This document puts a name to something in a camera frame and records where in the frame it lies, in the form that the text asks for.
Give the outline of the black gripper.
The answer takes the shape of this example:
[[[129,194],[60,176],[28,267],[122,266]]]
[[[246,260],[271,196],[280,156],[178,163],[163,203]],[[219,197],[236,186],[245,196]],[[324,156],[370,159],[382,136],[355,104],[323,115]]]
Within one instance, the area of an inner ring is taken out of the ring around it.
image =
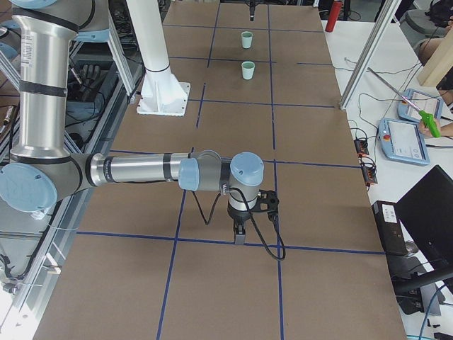
[[[256,1],[247,1],[247,5],[249,6],[250,21],[254,21],[254,6],[256,6]]]
[[[237,210],[232,205],[228,204],[227,212],[229,217],[233,219],[234,229],[234,244],[244,245],[246,240],[246,222],[251,219],[251,214],[248,211]]]

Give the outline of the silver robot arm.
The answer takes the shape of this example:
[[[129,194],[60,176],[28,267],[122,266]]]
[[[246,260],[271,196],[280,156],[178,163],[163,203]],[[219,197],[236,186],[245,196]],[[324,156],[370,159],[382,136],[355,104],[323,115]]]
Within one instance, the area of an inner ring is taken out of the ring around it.
[[[1,170],[4,201],[33,213],[105,183],[177,182],[183,190],[228,196],[234,241],[243,244],[246,221],[263,197],[264,165],[256,154],[109,157],[64,148],[69,45],[82,33],[109,36],[107,1],[14,1],[13,19],[21,28],[20,137]]]

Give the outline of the person's hand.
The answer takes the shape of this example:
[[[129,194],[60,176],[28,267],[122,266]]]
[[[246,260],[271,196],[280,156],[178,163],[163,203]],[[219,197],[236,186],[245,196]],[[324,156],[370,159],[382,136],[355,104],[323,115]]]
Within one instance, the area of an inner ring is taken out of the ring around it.
[[[436,126],[436,133],[432,134],[431,127],[435,124]],[[442,136],[441,133],[441,125],[438,119],[434,119],[432,124],[426,124],[422,120],[418,123],[419,131],[426,137],[426,138],[439,138]]]

